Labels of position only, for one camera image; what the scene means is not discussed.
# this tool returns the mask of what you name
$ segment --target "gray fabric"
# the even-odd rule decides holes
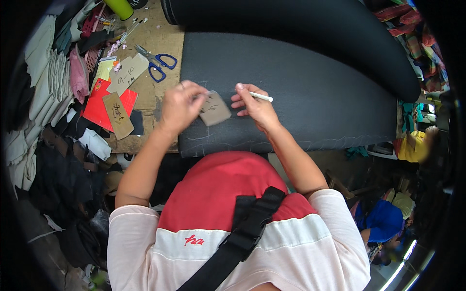
[[[217,91],[230,105],[237,82],[274,98],[281,123],[304,150],[343,149],[395,139],[396,98],[355,69],[308,49],[264,37],[185,34],[181,79]],[[183,157],[225,150],[271,152],[250,117],[206,127],[198,118],[178,137]]]

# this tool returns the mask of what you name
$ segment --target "yellow shirt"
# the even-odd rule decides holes
[[[408,144],[406,137],[402,140],[400,146],[400,152],[398,153],[399,160],[406,160],[408,162],[419,162],[424,160],[428,154],[428,148],[425,142],[422,140],[425,137],[425,133],[422,131],[413,131],[411,135],[416,139],[416,147],[412,148]]]

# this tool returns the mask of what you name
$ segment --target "floor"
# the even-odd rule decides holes
[[[307,152],[307,154],[316,163],[322,173],[326,170],[332,173],[348,188],[353,191],[364,187],[364,183],[369,177],[371,166],[374,162],[374,157],[358,156],[352,160],[348,160],[345,150],[319,150]],[[285,170],[280,164],[275,153],[268,154],[269,162],[277,170],[280,177],[285,181],[288,188],[293,190],[293,185],[285,174]]]

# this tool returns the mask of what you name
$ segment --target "red folder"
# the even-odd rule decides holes
[[[90,96],[84,110],[83,117],[87,120],[101,126],[104,129],[108,129],[113,132],[112,125],[110,124],[107,110],[103,104],[102,97],[110,94],[107,91],[107,87],[110,85],[109,81],[98,78],[97,82],[90,92]],[[121,103],[123,104],[124,110],[128,116],[133,111],[134,103],[136,103],[137,93],[126,89],[125,92],[120,96]]]

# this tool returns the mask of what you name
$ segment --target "cardboard label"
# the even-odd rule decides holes
[[[113,132],[117,140],[127,137],[133,130],[133,124],[121,103],[117,93],[102,97],[103,104],[107,110]]]
[[[118,72],[115,72],[113,68],[110,70],[109,75],[112,83],[107,88],[109,93],[117,92],[118,96],[121,96],[149,68],[149,61],[142,54],[137,54],[134,58],[127,57],[120,64]]]
[[[217,92],[209,91],[199,116],[206,126],[211,126],[227,120],[232,113]]]

